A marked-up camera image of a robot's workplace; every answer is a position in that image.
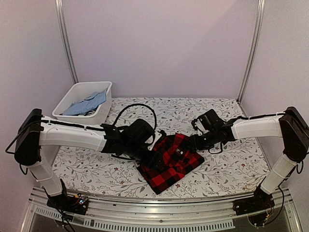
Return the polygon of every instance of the red plaid shirt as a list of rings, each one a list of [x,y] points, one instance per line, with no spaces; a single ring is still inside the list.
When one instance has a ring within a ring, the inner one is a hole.
[[[190,152],[189,145],[188,136],[169,135],[153,148],[163,154],[162,166],[156,169],[143,165],[137,167],[156,194],[163,192],[204,162],[204,158],[198,153]]]

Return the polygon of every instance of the white floral pattern surface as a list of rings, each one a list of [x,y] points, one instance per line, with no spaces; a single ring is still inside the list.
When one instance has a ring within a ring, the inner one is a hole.
[[[242,115],[232,99],[195,98],[115,98],[105,123],[112,124],[127,105],[144,103],[157,115],[157,130],[167,134],[195,133],[191,121],[209,109],[228,120]],[[123,113],[117,126],[129,125],[143,118],[152,126],[154,118],[149,109],[135,106]],[[69,189],[114,196],[140,198],[194,198],[245,193],[255,189],[269,172],[256,139],[229,142],[221,154],[200,152],[205,162],[172,187],[156,195],[136,170],[134,161],[112,158],[90,149],[61,147],[53,163],[56,175]]]

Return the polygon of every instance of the white laundry bin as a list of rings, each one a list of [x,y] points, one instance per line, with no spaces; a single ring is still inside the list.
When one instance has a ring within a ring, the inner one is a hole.
[[[73,85],[57,107],[52,115],[58,120],[74,122],[85,125],[100,125],[105,122],[112,105],[112,83],[110,81],[79,82]],[[89,97],[94,92],[102,92],[107,88],[106,102],[99,105],[92,115],[66,116],[61,115],[72,103],[79,102]]]

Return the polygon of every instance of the vertical metal pole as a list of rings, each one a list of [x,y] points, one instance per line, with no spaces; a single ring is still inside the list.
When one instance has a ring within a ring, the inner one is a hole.
[[[263,15],[264,15],[264,7],[265,7],[265,0],[259,0],[258,7],[257,7],[257,15],[256,15],[256,21],[255,21],[255,28],[254,28],[254,34],[253,34],[253,40],[251,44],[250,54],[245,70],[245,74],[241,83],[240,91],[237,97],[237,101],[241,104],[243,97],[245,95],[246,87],[249,81],[251,69],[253,66],[254,56],[257,49],[257,44],[262,28],[262,22],[263,22]]]
[[[68,37],[67,28],[66,28],[66,22],[65,22],[65,19],[64,19],[62,0],[55,0],[55,3],[56,3],[56,11],[57,11],[57,16],[58,16],[60,34],[61,34],[61,37],[62,37],[64,51],[66,53],[66,57],[67,57],[72,81],[73,81],[74,84],[76,84],[76,83],[78,83],[78,77],[77,77],[76,69],[75,69],[75,66],[74,66],[73,56],[72,56],[72,53],[71,53],[69,37]]]

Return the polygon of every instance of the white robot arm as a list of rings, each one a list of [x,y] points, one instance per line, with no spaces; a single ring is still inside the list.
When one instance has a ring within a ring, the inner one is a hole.
[[[148,168],[156,167],[162,154],[152,150],[154,143],[161,137],[144,120],[137,119],[130,126],[117,128],[114,125],[96,126],[63,122],[42,115],[34,109],[18,131],[18,135],[6,149],[14,154],[15,160],[29,169],[44,188],[50,207],[59,210],[85,214],[87,198],[76,195],[70,197],[66,187],[46,162],[41,146],[65,145],[85,147],[103,153],[113,153],[117,158],[138,160]],[[9,148],[16,141],[15,152]]]
[[[250,118],[239,116],[228,122],[220,119],[213,110],[209,110],[192,121],[193,127],[202,131],[198,127],[200,124],[204,131],[208,132],[190,137],[193,150],[210,149],[216,143],[225,144],[228,141],[250,137],[283,138],[283,154],[257,187],[254,196],[234,202],[233,209],[237,215],[273,207],[271,194],[308,154],[309,127],[294,107],[288,107],[284,112],[272,115]]]

